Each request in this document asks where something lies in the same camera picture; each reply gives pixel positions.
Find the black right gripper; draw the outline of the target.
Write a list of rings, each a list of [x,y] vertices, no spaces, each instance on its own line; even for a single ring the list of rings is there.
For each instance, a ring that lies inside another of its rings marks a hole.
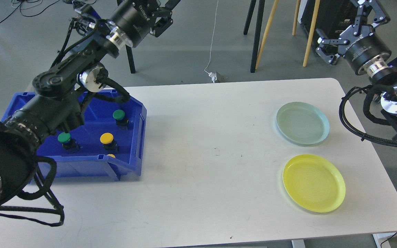
[[[336,65],[341,56],[356,75],[375,76],[387,69],[391,50],[375,33],[375,29],[391,21],[378,0],[355,0],[355,30],[350,25],[338,39],[329,39],[321,29],[316,53],[329,65]]]

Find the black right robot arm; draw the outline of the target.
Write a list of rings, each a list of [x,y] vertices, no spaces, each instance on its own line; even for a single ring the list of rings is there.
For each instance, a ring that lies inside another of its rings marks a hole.
[[[357,8],[355,20],[337,39],[330,39],[321,30],[316,49],[323,60],[335,65],[344,58],[356,75],[368,75],[371,84],[353,87],[342,98],[339,108],[341,123],[362,140],[380,145],[397,147],[397,58],[388,61],[392,52],[376,34],[376,28],[390,21],[385,9],[377,0],[353,0]],[[345,115],[345,104],[351,96],[363,92],[364,116],[371,122],[391,126],[396,134],[385,139],[364,133],[352,126]]]

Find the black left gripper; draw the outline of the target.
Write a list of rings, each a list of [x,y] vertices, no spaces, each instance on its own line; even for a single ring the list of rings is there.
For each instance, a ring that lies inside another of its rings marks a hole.
[[[157,0],[124,0],[108,19],[111,31],[107,38],[118,48],[125,45],[135,48],[148,33],[158,38],[173,24],[170,16],[179,2],[180,0],[168,0],[160,7]],[[152,13],[159,7],[161,15],[166,17],[155,22]]]

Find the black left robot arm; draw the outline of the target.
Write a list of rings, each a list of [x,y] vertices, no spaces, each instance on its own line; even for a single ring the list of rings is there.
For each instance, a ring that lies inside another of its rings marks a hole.
[[[178,0],[162,7],[156,0],[119,0],[111,18],[102,19],[90,4],[75,11],[66,41],[46,72],[36,76],[32,85],[36,95],[11,116],[0,121],[0,216],[5,211],[49,213],[64,222],[63,206],[54,196],[51,185],[57,163],[37,155],[45,139],[57,131],[69,132],[84,125],[84,112],[93,98],[125,103],[131,96],[110,79],[101,60],[116,58],[122,47],[135,48],[151,34],[160,36],[172,25],[172,10]],[[83,30],[82,38],[68,46],[72,30]]]

